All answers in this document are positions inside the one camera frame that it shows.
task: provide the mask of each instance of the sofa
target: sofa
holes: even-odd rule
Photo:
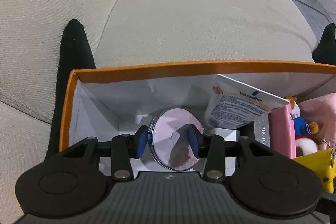
[[[62,31],[84,26],[96,66],[266,59],[313,62],[291,0],[0,0],[0,222],[22,211],[17,178],[48,146]]]

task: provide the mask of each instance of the pink box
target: pink box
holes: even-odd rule
[[[274,109],[270,116],[271,148],[288,158],[295,158],[295,132],[291,104]]]

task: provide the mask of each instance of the plush toy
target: plush toy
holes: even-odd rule
[[[313,154],[318,151],[316,143],[307,137],[296,137],[295,147],[297,157]]]
[[[307,123],[305,119],[300,116],[301,111],[296,103],[297,98],[294,96],[285,96],[285,99],[291,103],[295,136],[301,137],[316,134],[319,131],[319,126],[316,122]]]

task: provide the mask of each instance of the floor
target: floor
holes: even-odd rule
[[[317,0],[293,0],[320,41],[325,26],[333,22]]]

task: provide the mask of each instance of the round black pad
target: round black pad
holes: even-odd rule
[[[104,175],[81,159],[59,157],[23,173],[15,193],[24,213],[63,218],[99,203],[108,185]]]
[[[322,192],[315,173],[290,159],[254,157],[230,180],[234,197],[247,209],[275,218],[312,212]]]

